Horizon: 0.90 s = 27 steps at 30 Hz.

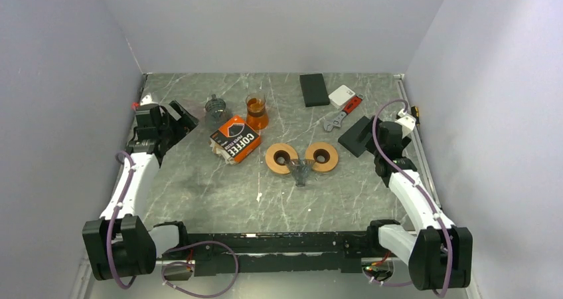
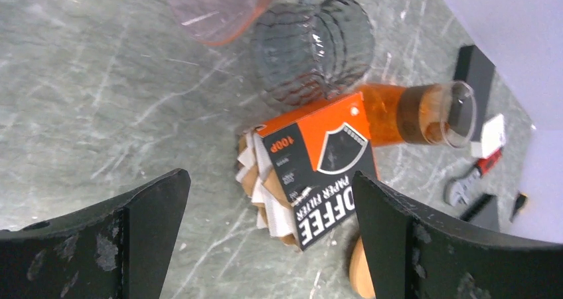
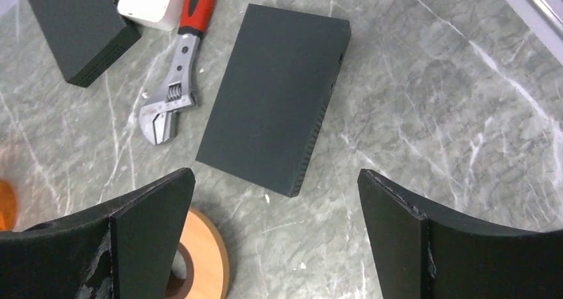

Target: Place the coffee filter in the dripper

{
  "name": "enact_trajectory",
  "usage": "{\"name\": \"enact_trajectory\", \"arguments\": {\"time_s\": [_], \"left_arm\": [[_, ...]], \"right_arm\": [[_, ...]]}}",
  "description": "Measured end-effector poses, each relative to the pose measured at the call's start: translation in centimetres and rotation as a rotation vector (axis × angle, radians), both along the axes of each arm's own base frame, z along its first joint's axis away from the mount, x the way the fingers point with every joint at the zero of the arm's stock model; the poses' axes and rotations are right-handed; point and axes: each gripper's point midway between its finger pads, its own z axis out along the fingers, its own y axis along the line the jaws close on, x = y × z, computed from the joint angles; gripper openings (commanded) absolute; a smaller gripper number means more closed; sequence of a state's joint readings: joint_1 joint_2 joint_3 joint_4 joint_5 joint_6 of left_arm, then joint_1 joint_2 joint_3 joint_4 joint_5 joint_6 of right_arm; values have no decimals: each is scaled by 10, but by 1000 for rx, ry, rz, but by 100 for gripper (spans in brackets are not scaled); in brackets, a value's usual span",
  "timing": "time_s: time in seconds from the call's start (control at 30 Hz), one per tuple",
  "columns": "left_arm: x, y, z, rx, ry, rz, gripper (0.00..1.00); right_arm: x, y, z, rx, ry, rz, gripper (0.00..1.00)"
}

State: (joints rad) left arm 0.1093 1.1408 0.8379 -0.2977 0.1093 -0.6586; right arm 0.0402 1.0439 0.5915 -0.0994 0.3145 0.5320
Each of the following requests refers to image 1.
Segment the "orange coffee filter box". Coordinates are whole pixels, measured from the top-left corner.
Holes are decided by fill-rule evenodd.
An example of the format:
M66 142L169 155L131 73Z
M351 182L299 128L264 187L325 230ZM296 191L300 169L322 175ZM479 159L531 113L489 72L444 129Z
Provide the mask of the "orange coffee filter box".
M243 161L262 142L260 134L238 115L219 127L209 139L212 152L228 165Z

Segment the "clear glass dripper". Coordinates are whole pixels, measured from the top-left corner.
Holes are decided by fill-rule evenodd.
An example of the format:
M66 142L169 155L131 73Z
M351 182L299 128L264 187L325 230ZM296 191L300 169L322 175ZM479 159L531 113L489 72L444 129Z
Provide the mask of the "clear glass dripper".
M306 180L311 173L315 161L313 159L291 159L285 163L296 187L306 185Z

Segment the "orange glass carafe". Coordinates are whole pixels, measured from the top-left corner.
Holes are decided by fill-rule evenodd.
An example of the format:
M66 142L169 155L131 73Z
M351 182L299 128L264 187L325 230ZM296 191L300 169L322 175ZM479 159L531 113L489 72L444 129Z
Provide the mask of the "orange glass carafe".
M266 97L262 92L249 94L246 98L246 123L254 130L263 130L268 126Z

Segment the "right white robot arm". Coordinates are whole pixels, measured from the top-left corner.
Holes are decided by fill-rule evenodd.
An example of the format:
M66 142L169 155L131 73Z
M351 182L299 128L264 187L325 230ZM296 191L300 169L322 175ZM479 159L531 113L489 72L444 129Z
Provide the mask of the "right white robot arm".
M411 235L395 220L378 220L376 231L366 237L366 248L374 256L386 251L407 266L418 290L466 288L471 282L473 236L458 227L437 206L421 181L414 162L404 156L410 138L399 121L360 118L338 142L358 157L369 151L375 172L395 194L416 232Z

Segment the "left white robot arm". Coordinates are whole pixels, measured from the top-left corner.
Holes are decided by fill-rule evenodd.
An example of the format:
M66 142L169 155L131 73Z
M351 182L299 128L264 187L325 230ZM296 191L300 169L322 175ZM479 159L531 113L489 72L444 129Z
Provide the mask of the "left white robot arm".
M187 229L180 221L148 229L142 221L147 194L165 154L199 124L176 100L168 106L144 97L135 107L136 126L124 150L116 154L123 169L110 202L100 217L85 222L82 238L96 280L114 280L123 289L124 278L151 274L166 252L175 259L191 249Z

